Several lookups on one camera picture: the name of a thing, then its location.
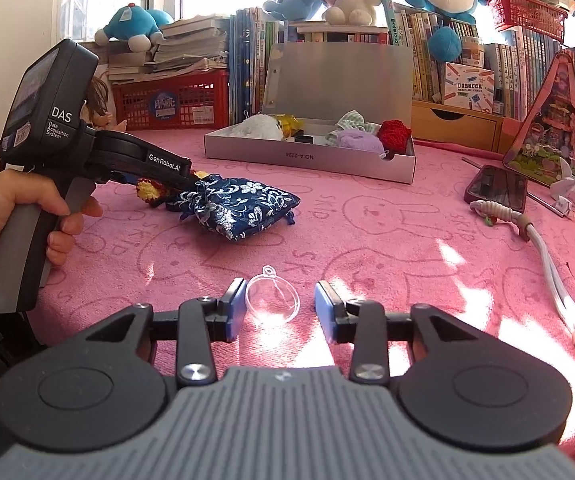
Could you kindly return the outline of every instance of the finger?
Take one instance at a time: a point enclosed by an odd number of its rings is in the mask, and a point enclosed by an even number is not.
[[[59,253],[69,253],[74,248],[74,237],[67,233],[54,231],[47,239],[47,246]]]
[[[103,208],[93,196],[90,196],[80,211],[87,216],[99,218],[103,216]]]
[[[71,214],[61,221],[61,231],[69,235],[79,235],[83,232],[85,220],[83,213]]]
[[[60,253],[59,251],[53,250],[51,247],[47,248],[47,259],[51,262],[52,265],[56,267],[62,266],[65,261],[67,260],[67,254]]]
[[[70,208],[51,178],[36,173],[5,170],[0,173],[1,192],[15,204],[38,204],[43,210],[67,216]]]

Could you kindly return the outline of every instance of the label printer box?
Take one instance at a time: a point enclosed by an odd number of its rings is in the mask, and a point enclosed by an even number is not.
[[[411,49],[378,43],[280,43],[272,47],[262,113],[290,114],[303,122],[313,144],[230,137],[233,126],[205,136],[208,158],[331,171],[411,184],[413,141],[391,160],[378,153],[325,144],[344,114],[356,110],[365,121],[411,124]]]
[[[443,104],[492,113],[494,73],[477,66],[445,63]]]

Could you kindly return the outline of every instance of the gray rubber grip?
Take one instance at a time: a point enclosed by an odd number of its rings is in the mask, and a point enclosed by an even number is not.
[[[68,204],[80,206],[96,189],[93,180],[74,178],[66,194]],[[10,218],[0,232],[0,314],[16,312],[18,295],[27,264],[43,267],[46,256],[36,262],[27,262],[30,244],[36,230],[40,206],[36,204],[19,204],[14,208]]]
[[[72,185],[65,196],[65,202],[67,202],[67,205],[70,207],[70,211],[72,213],[79,212],[83,204],[85,204],[85,201],[94,193],[95,189],[96,183],[88,178],[77,177],[72,180]],[[52,270],[52,264],[49,260],[45,259],[43,274],[41,275],[41,288],[47,283],[50,270]]]
[[[337,368],[232,367],[187,387],[140,435],[88,454],[15,444],[0,480],[575,480],[555,446],[468,452],[413,425],[381,386]]]

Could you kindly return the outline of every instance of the device screen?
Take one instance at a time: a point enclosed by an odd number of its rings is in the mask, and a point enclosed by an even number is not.
[[[468,188],[470,195],[521,211],[525,207],[527,179],[514,171],[484,166]]]
[[[27,71],[23,77],[23,81],[20,82],[16,97],[14,97],[5,129],[34,111],[36,103],[38,102],[40,89],[47,80],[49,71],[52,69],[54,60],[58,55],[58,50],[59,49],[56,48],[50,52],[48,56],[45,56]]]

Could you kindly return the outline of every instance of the human hand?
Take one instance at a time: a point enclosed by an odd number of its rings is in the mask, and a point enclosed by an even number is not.
[[[55,266],[61,266],[74,247],[74,236],[82,232],[83,215],[100,217],[103,209],[95,198],[90,197],[80,213],[70,214],[70,208],[46,176],[21,173],[16,170],[0,172],[0,232],[5,227],[16,204],[38,204],[44,211],[64,217],[61,231],[50,233],[46,256]]]
[[[95,112],[92,123],[94,124],[94,126],[103,127],[103,126],[107,126],[113,119],[114,119],[114,116],[109,112],[106,112],[103,115],[98,115]]]

